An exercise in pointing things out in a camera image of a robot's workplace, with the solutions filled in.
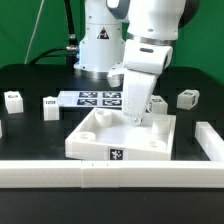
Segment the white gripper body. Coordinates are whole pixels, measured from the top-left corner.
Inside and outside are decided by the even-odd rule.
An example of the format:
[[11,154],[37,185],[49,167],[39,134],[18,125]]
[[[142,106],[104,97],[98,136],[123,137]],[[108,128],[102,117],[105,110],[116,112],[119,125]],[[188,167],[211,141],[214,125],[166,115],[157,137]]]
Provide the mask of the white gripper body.
[[122,111],[126,116],[140,121],[154,91],[158,77],[170,64],[173,48],[128,40],[123,66]]

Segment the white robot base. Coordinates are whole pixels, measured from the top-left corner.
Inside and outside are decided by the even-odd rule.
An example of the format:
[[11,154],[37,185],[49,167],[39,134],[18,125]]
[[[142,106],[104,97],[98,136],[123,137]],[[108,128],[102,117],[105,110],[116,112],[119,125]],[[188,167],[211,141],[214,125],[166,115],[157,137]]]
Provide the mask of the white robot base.
[[122,23],[111,14],[106,0],[84,0],[84,6],[85,35],[79,43],[75,73],[106,79],[111,87],[118,87],[124,77]]

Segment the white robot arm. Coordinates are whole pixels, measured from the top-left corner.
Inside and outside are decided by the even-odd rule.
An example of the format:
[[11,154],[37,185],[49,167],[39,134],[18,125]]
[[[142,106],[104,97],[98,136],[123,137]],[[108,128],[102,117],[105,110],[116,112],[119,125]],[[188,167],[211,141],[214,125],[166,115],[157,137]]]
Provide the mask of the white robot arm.
[[196,15],[200,0],[106,0],[115,19],[127,22],[122,111],[140,124],[158,77],[169,66],[178,30]]

